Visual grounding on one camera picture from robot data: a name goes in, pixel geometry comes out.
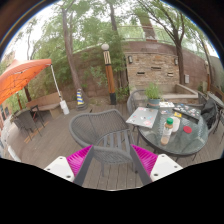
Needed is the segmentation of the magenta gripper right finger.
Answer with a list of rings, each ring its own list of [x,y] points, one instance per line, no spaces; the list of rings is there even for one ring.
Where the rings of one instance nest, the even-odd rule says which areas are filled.
[[[147,175],[150,175],[157,161],[158,156],[140,146],[131,145],[131,156],[137,168],[141,168]]]

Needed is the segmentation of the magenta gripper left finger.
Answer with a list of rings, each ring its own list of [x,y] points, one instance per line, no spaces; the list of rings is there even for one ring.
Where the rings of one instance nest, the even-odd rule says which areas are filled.
[[[67,162],[75,177],[84,177],[92,160],[93,146],[89,145],[67,157]]]

